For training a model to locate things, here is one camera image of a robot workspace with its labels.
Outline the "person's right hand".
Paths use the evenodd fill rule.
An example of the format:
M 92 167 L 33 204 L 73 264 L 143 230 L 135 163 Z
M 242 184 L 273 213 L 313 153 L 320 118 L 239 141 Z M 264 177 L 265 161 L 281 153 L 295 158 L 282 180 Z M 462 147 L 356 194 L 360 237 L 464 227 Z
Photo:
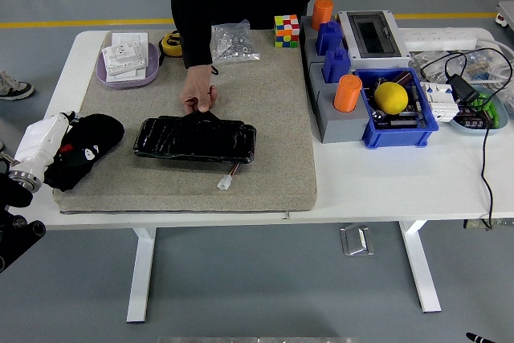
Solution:
M 211 84 L 212 66 L 198 65 L 187 69 L 180 101 L 185 114 L 195 111 L 207 112 L 212 109 L 218 98 L 214 85 Z

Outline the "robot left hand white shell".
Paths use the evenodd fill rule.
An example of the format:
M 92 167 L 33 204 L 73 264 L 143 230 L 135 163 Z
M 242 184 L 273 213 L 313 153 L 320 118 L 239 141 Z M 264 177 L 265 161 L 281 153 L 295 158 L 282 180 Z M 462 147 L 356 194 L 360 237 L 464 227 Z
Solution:
M 64 136 L 79 119 L 80 116 L 73 111 L 61 112 L 29 125 L 14 157 L 18 163 L 11 167 L 9 177 L 42 181 L 51 165 L 57 170 L 97 161 L 100 158 L 98 145 L 82 148 L 72 146 L 68 151 L 59 151 Z

